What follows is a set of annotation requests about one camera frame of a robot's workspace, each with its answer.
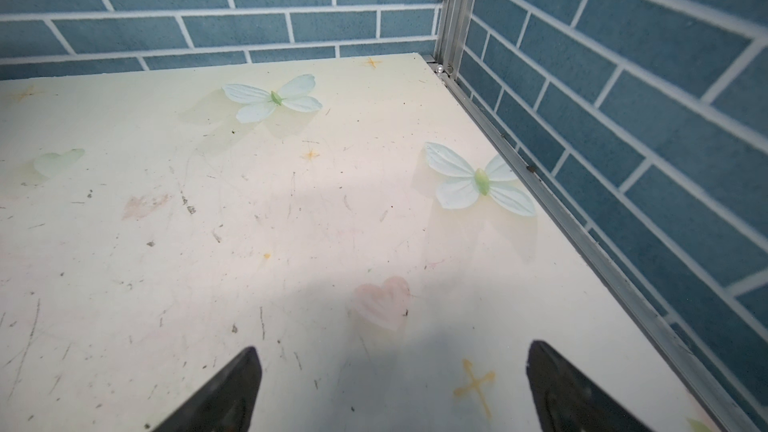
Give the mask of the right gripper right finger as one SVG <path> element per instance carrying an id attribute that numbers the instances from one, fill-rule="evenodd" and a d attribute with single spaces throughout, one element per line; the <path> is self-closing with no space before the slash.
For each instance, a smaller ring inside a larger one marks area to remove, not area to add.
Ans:
<path id="1" fill-rule="evenodd" d="M 543 340 L 530 344 L 526 374 L 544 432 L 650 428 Z"/>

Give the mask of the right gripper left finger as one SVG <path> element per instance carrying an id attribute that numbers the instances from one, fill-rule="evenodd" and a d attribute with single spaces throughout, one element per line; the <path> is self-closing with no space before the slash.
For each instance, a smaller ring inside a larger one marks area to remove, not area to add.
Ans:
<path id="1" fill-rule="evenodd" d="M 257 350 L 246 347 L 154 431 L 249 431 L 261 379 Z"/>

